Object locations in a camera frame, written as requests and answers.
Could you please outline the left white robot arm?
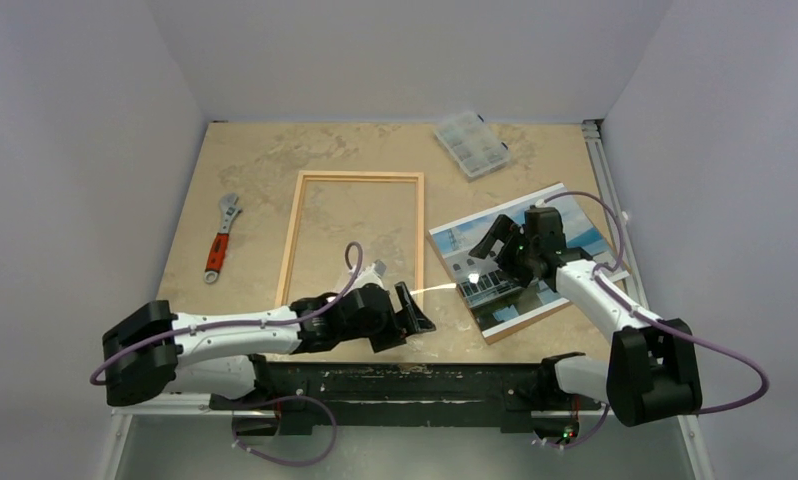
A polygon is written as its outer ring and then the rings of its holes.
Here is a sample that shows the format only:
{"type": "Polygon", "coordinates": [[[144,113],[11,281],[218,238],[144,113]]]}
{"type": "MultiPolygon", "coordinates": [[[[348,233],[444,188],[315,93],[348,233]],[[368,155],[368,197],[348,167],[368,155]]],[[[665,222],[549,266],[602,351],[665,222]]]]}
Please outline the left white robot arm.
{"type": "Polygon", "coordinates": [[[359,339],[379,353],[435,329],[402,282],[392,293],[366,283],[250,314],[177,313],[156,300],[103,335],[104,362],[90,382],[112,407],[206,393],[259,409],[273,395],[271,379],[257,372],[261,355],[322,353],[359,339]]]}

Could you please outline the building photo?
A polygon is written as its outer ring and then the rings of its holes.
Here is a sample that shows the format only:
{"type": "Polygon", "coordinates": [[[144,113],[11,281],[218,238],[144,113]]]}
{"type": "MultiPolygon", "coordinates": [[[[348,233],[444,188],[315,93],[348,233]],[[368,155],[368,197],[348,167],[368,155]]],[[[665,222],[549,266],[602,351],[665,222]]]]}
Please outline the building photo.
{"type": "Polygon", "coordinates": [[[506,279],[495,264],[501,245],[482,259],[469,255],[500,214],[522,224],[524,212],[540,200],[552,197],[550,205],[562,215],[569,247],[582,247],[597,262],[613,264],[617,249],[589,220],[567,187],[557,183],[478,213],[434,227],[428,239],[441,264],[456,284],[486,343],[492,344],[569,305],[545,283],[533,280],[526,287],[506,279]]]}

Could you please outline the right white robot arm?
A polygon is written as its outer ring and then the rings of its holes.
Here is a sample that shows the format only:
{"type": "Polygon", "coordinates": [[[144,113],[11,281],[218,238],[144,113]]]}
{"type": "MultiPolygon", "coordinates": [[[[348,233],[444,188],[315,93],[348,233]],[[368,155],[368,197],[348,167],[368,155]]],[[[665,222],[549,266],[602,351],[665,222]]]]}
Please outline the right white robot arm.
{"type": "Polygon", "coordinates": [[[607,362],[573,353],[542,361],[536,392],[551,407],[574,395],[608,406],[625,426],[696,413],[703,395],[688,325],[661,320],[628,297],[581,247],[567,244],[560,213],[531,207],[524,223],[498,216],[469,254],[493,257],[506,278],[533,280],[578,307],[610,344],[607,362]]]}

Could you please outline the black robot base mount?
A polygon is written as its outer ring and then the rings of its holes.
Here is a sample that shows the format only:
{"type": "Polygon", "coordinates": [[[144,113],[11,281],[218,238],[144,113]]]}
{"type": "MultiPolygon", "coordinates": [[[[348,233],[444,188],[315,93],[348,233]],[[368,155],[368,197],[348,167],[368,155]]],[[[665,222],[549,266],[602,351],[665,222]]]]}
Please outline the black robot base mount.
{"type": "Polygon", "coordinates": [[[252,392],[219,411],[266,411],[283,435],[317,425],[496,428],[561,431],[577,410],[600,404],[559,391],[540,364],[389,364],[260,361],[252,392]]]}

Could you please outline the clear acrylic glass sheet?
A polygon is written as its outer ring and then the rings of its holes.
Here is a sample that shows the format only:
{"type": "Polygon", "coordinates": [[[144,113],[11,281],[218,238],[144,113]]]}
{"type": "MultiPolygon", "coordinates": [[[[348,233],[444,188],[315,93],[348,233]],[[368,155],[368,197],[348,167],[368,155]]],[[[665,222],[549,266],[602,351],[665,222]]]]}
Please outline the clear acrylic glass sheet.
{"type": "Polygon", "coordinates": [[[308,182],[298,225],[288,299],[333,291],[347,271],[344,250],[364,249],[366,265],[386,264],[388,290],[404,281],[426,314],[462,309],[455,285],[417,230],[417,185],[411,182],[308,182]]]}

